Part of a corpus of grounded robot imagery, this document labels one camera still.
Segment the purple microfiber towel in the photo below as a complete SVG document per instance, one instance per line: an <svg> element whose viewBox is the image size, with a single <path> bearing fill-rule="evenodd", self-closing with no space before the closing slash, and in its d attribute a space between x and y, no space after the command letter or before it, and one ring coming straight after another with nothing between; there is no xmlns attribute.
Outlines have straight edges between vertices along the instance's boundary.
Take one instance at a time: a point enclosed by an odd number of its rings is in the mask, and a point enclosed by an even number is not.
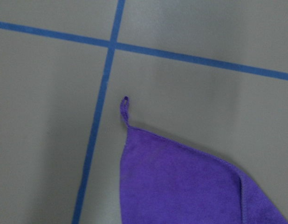
<svg viewBox="0 0 288 224"><path fill-rule="evenodd" d="M233 164L129 124L120 161L124 224L285 224L260 187Z"/></svg>

